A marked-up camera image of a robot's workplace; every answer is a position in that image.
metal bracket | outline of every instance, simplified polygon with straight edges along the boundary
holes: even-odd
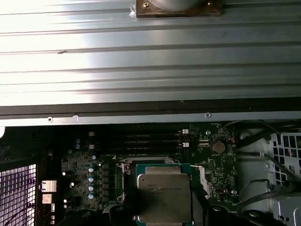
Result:
[[[210,16],[222,13],[222,0],[204,0],[191,9],[172,12],[153,5],[148,0],[136,0],[136,17]]]

screw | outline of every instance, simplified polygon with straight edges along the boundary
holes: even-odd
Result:
[[[233,190],[231,191],[231,194],[236,195],[236,194],[237,194],[237,190],[233,189]]]
[[[249,212],[249,216],[251,216],[253,218],[259,217],[258,213],[256,213],[256,212]]]
[[[219,206],[214,206],[214,207],[213,207],[213,210],[214,210],[214,211],[222,211],[222,208],[219,207]]]
[[[206,118],[211,118],[211,116],[212,116],[212,115],[211,115],[210,112],[207,112],[207,113],[205,114],[205,117],[206,117]]]
[[[48,117],[47,120],[48,120],[48,122],[52,122],[53,118],[52,117]]]

black cable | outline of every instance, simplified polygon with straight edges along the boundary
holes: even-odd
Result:
[[[244,155],[244,156],[260,157],[260,153],[259,152],[240,152],[240,151],[237,151],[236,154],[238,154],[238,155]]]
[[[237,215],[240,217],[241,216],[241,210],[244,207],[246,207],[250,204],[253,204],[255,202],[259,202],[261,200],[273,198],[273,197],[276,197],[276,196],[279,196],[279,195],[288,194],[288,193],[292,192],[296,187],[297,187],[296,185],[289,185],[288,187],[283,188],[281,190],[266,192],[266,193],[263,193],[263,194],[256,195],[252,198],[249,198],[249,199],[247,199],[246,201],[244,201],[242,204],[240,204],[238,206]]]
[[[250,181],[249,181],[248,183],[246,183],[246,184],[242,187],[242,189],[240,190],[240,194],[239,194],[240,199],[242,200],[242,196],[243,196],[243,193],[244,193],[245,189],[246,189],[247,187],[249,187],[251,184],[253,184],[253,183],[264,183],[264,182],[267,182],[267,188],[268,188],[270,191],[272,191],[272,188],[271,188],[271,185],[270,185],[270,182],[269,182],[268,179],[250,180]]]
[[[11,221],[12,221],[16,216],[18,216],[18,214],[22,213],[24,210],[27,210],[28,208],[34,208],[34,207],[35,207],[34,204],[29,204],[28,206],[24,207],[24,208],[21,209],[19,212],[17,212],[16,214],[12,215],[12,216],[10,217],[10,219],[8,219],[7,222],[4,224],[4,226],[8,226],[8,225],[11,223]]]
[[[273,133],[277,133],[277,134],[281,135],[281,130],[282,129],[283,129],[283,132],[284,132],[284,131],[290,131],[290,130],[301,128],[301,125],[296,124],[295,121],[293,122],[293,124],[291,122],[291,124],[282,125],[278,129],[275,128],[274,126],[272,126],[270,123],[267,123],[264,120],[254,120],[254,121],[259,122],[259,123],[265,125],[267,128],[264,129],[264,130],[262,130],[262,131],[260,131],[260,132],[258,132],[258,133],[256,133],[256,134],[254,134],[254,135],[246,137],[243,140],[236,141],[235,143],[236,143],[237,148],[248,146],[248,145],[250,145],[252,143],[255,143],[256,141],[258,141],[258,140],[260,140],[262,138],[270,136]],[[230,125],[233,125],[233,124],[236,124],[236,123],[239,123],[239,122],[243,122],[243,120],[231,121],[231,122],[226,123],[222,127],[222,130],[227,135],[227,137],[232,138],[232,136],[227,132],[226,128],[229,127]]]
[[[240,152],[237,151],[238,155],[244,155],[244,156],[252,156],[252,157],[260,157],[259,152]],[[299,181],[299,179],[287,168],[285,168],[284,165],[282,165],[280,162],[275,160],[273,157],[269,156],[268,154],[264,154],[264,157],[268,160],[271,160],[283,173],[285,173],[289,180],[291,181]]]
[[[284,165],[282,165],[280,162],[275,160],[273,157],[269,156],[268,154],[264,154],[264,157],[267,158],[268,160],[271,160],[283,173],[285,173],[288,177],[289,180],[296,180],[297,177],[289,171],[287,168],[285,168]]]
[[[271,126],[270,124],[268,124],[267,122],[265,122],[264,120],[257,120],[258,122],[262,123],[263,125],[265,125],[266,127],[270,128],[271,130],[273,130],[275,133],[278,133],[279,135],[281,134],[281,132],[276,129],[275,127]]]

motherboard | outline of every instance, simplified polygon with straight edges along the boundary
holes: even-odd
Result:
[[[138,164],[184,164],[190,186],[211,204],[238,205],[235,141],[220,123],[103,125],[82,129],[62,156],[66,215],[121,204]]]

perforated metal panel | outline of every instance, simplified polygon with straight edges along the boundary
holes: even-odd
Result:
[[[0,172],[0,226],[34,226],[36,165]]]
[[[301,133],[283,133],[273,135],[269,151],[275,160],[283,164],[288,170],[301,177]],[[275,167],[275,182],[283,184],[287,180],[286,174]]]

